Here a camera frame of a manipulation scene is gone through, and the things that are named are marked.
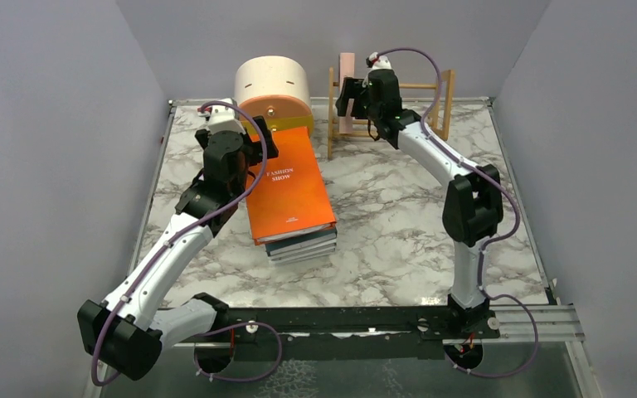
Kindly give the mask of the orange fashion show book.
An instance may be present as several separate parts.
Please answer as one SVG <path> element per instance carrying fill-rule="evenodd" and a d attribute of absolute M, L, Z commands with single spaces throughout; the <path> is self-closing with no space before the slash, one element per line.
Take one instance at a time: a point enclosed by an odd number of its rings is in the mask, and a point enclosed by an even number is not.
<path fill-rule="evenodd" d="M 260 181 L 246 198 L 256 245 L 330 229 L 336 224 L 309 129 L 272 133 L 278 156 L 250 169 Z"/>

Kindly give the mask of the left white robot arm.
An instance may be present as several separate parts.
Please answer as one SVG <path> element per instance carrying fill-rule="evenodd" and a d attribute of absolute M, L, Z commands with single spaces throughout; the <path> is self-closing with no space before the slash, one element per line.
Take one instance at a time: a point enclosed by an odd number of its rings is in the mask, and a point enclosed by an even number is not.
<path fill-rule="evenodd" d="M 253 190 L 246 182 L 250 167 L 265 167 L 279 151 L 264 117 L 251 120 L 259 140 L 250 138 L 236 119 L 224 128 L 215 117 L 197 131 L 203 148 L 203 169 L 180 197 L 168 226 L 141 263 L 100 303 L 85 301 L 77 313 L 85 350 L 92 356 L 91 379 L 104 363 L 137 381 L 157 362 L 163 350 L 193 336 L 234 344 L 236 327 L 229 324 L 228 306 L 210 294 L 196 294 L 181 307 L 159 306 L 191 260 L 218 235 L 240 201 Z"/>

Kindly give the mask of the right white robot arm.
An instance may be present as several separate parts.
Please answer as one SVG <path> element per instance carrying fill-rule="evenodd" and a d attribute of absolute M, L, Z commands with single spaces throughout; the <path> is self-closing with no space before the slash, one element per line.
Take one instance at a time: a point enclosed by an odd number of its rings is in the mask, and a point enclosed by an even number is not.
<path fill-rule="evenodd" d="M 336 108 L 340 117 L 366 120 L 379 139 L 416 160 L 445 187 L 442 222 L 455 244 L 445 326 L 456 337 L 468 336 L 492 316 L 483 271 L 484 249 L 503 220 L 498 169 L 462 157 L 417 112 L 404 108 L 393 70 L 372 70 L 364 79 L 344 78 Z"/>

